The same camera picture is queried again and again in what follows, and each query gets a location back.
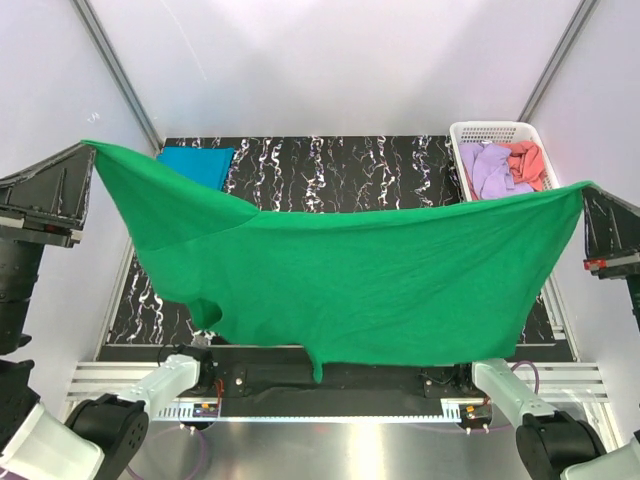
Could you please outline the green t-shirt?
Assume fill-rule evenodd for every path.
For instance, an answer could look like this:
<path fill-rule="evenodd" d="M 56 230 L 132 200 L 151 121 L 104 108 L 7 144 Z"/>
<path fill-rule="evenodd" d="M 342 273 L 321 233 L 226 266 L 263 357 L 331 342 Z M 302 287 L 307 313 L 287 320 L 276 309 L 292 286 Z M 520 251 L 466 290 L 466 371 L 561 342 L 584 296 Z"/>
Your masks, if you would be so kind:
<path fill-rule="evenodd" d="M 237 345 L 335 363 L 505 359 L 571 239 L 586 182 L 450 206 L 262 210 L 128 148 L 96 170 L 155 292 Z"/>

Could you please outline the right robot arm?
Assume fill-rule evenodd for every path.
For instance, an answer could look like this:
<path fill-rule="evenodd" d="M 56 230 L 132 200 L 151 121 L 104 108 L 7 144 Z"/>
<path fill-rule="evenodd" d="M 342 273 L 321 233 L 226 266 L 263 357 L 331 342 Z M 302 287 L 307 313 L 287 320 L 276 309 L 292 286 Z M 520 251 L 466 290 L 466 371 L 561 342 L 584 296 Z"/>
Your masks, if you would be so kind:
<path fill-rule="evenodd" d="M 600 280 L 627 283 L 639 316 L 639 208 L 597 186 L 583 191 L 584 268 Z M 466 396 L 482 392 L 514 427 L 516 447 L 532 479 L 637 479 L 639 433 L 607 452 L 587 422 L 542 400 L 504 360 L 468 362 L 454 371 Z"/>

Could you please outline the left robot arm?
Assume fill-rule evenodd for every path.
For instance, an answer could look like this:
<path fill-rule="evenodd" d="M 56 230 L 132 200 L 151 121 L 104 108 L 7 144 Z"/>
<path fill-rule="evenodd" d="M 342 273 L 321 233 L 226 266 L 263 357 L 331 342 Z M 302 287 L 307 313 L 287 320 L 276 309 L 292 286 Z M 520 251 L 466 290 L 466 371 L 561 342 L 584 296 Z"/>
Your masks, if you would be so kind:
<path fill-rule="evenodd" d="M 45 247 L 80 241 L 95 158 L 94 147 L 77 143 L 1 180 L 2 356 L 32 339 L 23 329 Z M 181 345 L 134 386 L 85 400 L 61 422 L 29 385 L 34 366 L 1 361 L 1 467 L 23 479 L 118 478 L 151 418 L 216 382 L 210 351 Z"/>

